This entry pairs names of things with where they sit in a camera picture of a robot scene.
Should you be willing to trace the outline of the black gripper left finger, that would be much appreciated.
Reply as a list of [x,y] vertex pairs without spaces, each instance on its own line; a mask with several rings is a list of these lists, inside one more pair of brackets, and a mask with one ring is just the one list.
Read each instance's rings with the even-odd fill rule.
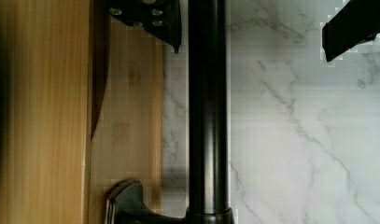
[[106,0],[109,14],[129,26],[140,26],[179,52],[182,22],[179,0]]

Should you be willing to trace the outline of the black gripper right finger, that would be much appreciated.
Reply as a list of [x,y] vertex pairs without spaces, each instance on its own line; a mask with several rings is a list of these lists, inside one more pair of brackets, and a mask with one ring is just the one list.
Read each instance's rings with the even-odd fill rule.
[[326,60],[333,61],[380,34],[380,0],[349,0],[322,29]]

